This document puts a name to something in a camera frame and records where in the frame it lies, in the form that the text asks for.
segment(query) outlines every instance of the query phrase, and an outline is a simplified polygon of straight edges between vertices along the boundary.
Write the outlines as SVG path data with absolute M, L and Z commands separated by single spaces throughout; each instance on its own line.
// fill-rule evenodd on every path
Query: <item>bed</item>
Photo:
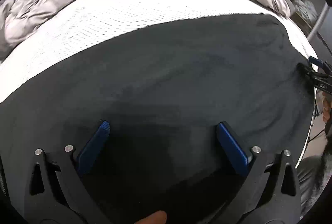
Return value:
M 188 37 L 200 31 L 204 43 Z M 211 51 L 219 40 L 216 56 Z M 257 52 L 262 44 L 269 48 Z M 249 0 L 76 0 L 0 65 L 6 81 L 0 150 L 11 203 L 24 212 L 29 155 L 36 148 L 52 152 L 74 144 L 79 151 L 104 119 L 112 138 L 93 175 L 82 180 L 113 221 L 135 221 L 156 206 L 173 212 L 175 223 L 197 206 L 207 213 L 227 196 L 216 186 L 239 180 L 225 172 L 225 156 L 214 146 L 218 120 L 251 145 L 276 152 L 287 146 L 294 162 L 301 161 L 314 92 L 295 67 L 308 56 L 316 54 L 293 21 Z M 222 61 L 228 58 L 234 63 Z M 212 71 L 219 62 L 225 80 Z M 206 208 L 193 202 L 205 199 L 211 201 Z M 191 220 L 200 218 L 192 214 Z

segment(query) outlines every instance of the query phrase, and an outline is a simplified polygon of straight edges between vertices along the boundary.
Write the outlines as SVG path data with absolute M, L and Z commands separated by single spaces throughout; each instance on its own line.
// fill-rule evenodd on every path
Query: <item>black cable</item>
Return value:
M 316 139 L 318 137 L 319 134 L 321 134 L 324 130 L 322 130 L 320 133 L 318 133 L 315 137 L 313 137 L 312 139 L 309 140 L 308 143 L 310 143 L 313 139 Z
M 318 39 L 321 40 L 321 42 L 323 43 L 323 45 L 325 45 L 325 47 L 328 49 L 328 51 L 330 52 L 331 56 L 332 56 L 332 51 L 329 48 L 329 46 L 327 45 L 326 41 L 324 41 L 323 37 L 321 36 L 321 34 L 319 34 L 319 32 L 316 33 Z
M 320 115 L 320 111 L 317 107 L 317 104 L 315 104 L 314 112 L 313 112 L 313 117 L 316 118 L 317 116 Z
M 0 157 L 0 189 L 4 193 L 4 195 L 9 198 L 8 195 L 8 189 L 7 189 L 7 184 L 6 184 L 6 179 L 5 179 L 5 172 L 3 170 L 3 165 Z

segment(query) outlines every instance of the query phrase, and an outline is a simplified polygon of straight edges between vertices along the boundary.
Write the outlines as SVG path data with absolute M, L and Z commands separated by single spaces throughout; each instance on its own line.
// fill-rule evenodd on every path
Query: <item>floor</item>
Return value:
M 320 115 L 315 118 L 314 124 L 311 128 L 310 132 L 310 139 L 312 139 L 314 136 L 316 136 L 318 133 L 320 133 L 324 127 L 325 123 L 323 122 L 323 115 Z M 318 155 L 320 156 L 323 153 L 324 147 L 326 145 L 326 137 L 325 132 L 323 131 L 319 136 L 317 136 L 314 140 L 309 142 L 307 150 L 304 153 L 303 158 Z

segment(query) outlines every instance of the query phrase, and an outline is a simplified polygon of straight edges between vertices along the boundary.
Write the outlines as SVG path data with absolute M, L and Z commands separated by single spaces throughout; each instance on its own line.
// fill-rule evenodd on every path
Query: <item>human hand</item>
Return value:
M 326 124 L 328 120 L 330 119 L 330 111 L 332 107 L 332 103 L 329 103 L 328 100 L 326 99 L 326 93 L 323 92 L 323 121 Z
M 148 217 L 137 221 L 135 224 L 165 224 L 167 214 L 164 211 L 158 211 Z

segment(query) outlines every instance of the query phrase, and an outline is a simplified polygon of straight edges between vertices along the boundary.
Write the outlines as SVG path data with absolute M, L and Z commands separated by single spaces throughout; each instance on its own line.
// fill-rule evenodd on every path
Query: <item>black clamp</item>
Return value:
M 247 162 L 249 173 L 237 194 L 224 205 L 211 224 L 293 224 L 301 214 L 301 196 L 295 165 L 288 149 L 280 154 L 245 144 L 227 123 L 217 127 L 217 137 L 235 171 Z
M 111 224 L 79 178 L 93 163 L 84 154 L 96 157 L 107 134 L 109 125 L 96 132 L 77 158 L 81 163 L 74 161 L 71 145 L 60 152 L 35 151 L 25 193 L 24 217 L 29 223 Z M 245 180 L 209 223 L 297 223 L 300 190 L 291 152 L 272 154 L 259 146 L 249 148 L 226 122 L 217 125 L 216 135 L 235 172 Z
M 326 99 L 329 102 L 332 102 L 332 66 L 328 62 L 323 62 L 320 59 L 316 59 L 312 56 L 308 58 L 309 62 L 311 64 L 314 64 L 321 69 L 323 69 L 324 73 L 316 72 L 314 69 L 312 69 L 309 66 L 306 66 L 302 63 L 298 64 L 298 67 L 300 71 L 305 75 L 309 83 L 314 86 L 315 88 L 318 88 L 321 91 L 324 91 L 326 93 Z M 325 133 L 328 137 L 332 136 L 332 110 L 330 112 L 330 119 L 325 125 Z

